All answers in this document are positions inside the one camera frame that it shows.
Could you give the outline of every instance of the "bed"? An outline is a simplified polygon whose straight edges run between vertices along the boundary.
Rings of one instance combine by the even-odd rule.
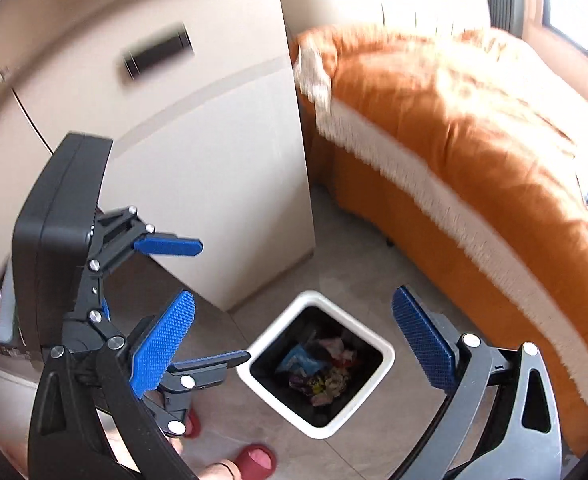
[[[494,345],[538,345],[581,456],[588,103],[489,26],[487,0],[378,0],[381,17],[364,1],[360,23],[324,25],[283,0],[310,181],[376,224]]]

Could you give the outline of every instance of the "red slipper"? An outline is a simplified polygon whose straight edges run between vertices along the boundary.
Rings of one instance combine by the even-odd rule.
[[[189,434],[184,434],[183,438],[197,438],[200,436],[200,431],[202,431],[202,427],[200,426],[200,419],[199,416],[196,414],[196,410],[194,408],[190,409],[187,412],[187,420],[191,423],[191,431]]]
[[[260,449],[269,456],[269,459],[271,460],[271,467],[269,469],[264,468],[262,465],[255,462],[250,456],[250,452],[255,449]],[[238,453],[238,457],[234,460],[234,463],[238,466],[238,470],[240,470],[243,480],[265,480],[272,476],[274,471],[276,471],[277,460],[274,452],[268,447],[262,446],[261,444],[250,444]]]

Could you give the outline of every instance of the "white cabinet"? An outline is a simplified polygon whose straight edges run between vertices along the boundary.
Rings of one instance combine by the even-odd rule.
[[[184,110],[107,165],[101,207],[200,238],[199,256],[157,260],[222,310],[314,247],[292,83],[285,68]]]
[[[129,79],[127,49],[180,24],[194,55]],[[52,148],[69,130],[118,142],[157,127],[186,96],[287,54],[280,0],[123,0],[48,52],[16,92]]]
[[[0,104],[0,270],[18,213],[50,153],[13,94]]]
[[[132,81],[123,53],[184,24],[193,56]],[[114,139],[102,208],[202,239],[158,261],[228,309],[314,248],[305,155],[280,0],[123,0],[51,48],[16,87],[52,148]]]

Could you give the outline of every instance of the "white fringe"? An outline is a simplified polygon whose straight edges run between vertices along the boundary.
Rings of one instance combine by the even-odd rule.
[[[423,159],[356,111],[331,100],[331,81],[329,89],[325,88],[327,83],[319,69],[329,79],[320,53],[313,46],[303,47],[295,65],[296,82],[301,92],[316,104],[319,133],[378,170],[413,198],[423,213],[457,243],[552,344],[588,407],[587,345],[543,285],[491,225],[441,182]],[[321,99],[319,104],[315,101],[317,97]]]

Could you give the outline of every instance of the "foot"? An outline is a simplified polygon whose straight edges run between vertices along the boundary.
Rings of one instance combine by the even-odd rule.
[[[190,409],[185,416],[185,434],[184,438],[196,438],[200,435],[201,426],[199,416],[196,414],[194,408]]]
[[[250,444],[239,454],[234,463],[243,480],[266,480],[276,471],[274,452],[261,444]]]

